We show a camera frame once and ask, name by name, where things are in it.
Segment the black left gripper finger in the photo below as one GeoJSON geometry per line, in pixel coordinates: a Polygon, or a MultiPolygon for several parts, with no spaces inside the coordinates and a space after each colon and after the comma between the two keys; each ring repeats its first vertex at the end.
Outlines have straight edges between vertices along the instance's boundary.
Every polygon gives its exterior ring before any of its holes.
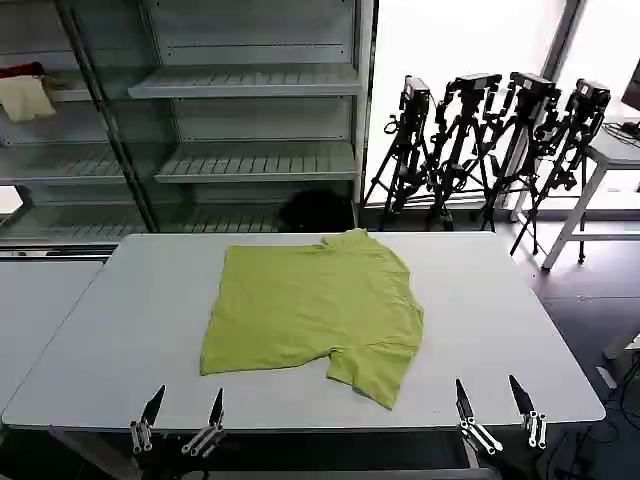
{"type": "Polygon", "coordinates": [[[223,395],[224,389],[220,388],[213,402],[208,423],[182,446],[181,453],[183,455],[208,457],[217,448],[225,435],[223,395]]]}
{"type": "Polygon", "coordinates": [[[132,421],[129,431],[132,441],[132,453],[150,452],[153,448],[151,441],[152,427],[158,416],[166,386],[162,385],[153,397],[146,403],[138,421],[132,421]]]}

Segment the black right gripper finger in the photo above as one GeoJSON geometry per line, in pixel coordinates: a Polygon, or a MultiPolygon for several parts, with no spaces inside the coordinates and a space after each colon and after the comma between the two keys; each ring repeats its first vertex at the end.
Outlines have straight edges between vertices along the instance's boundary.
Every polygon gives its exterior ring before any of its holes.
{"type": "Polygon", "coordinates": [[[460,417],[460,433],[463,439],[476,451],[487,455],[496,455],[502,451],[502,444],[479,422],[459,378],[455,381],[456,408],[460,417]]]}
{"type": "Polygon", "coordinates": [[[532,449],[545,449],[547,446],[546,414],[535,408],[529,393],[514,375],[510,375],[508,379],[518,412],[522,417],[522,427],[527,433],[528,446],[532,449]]]}

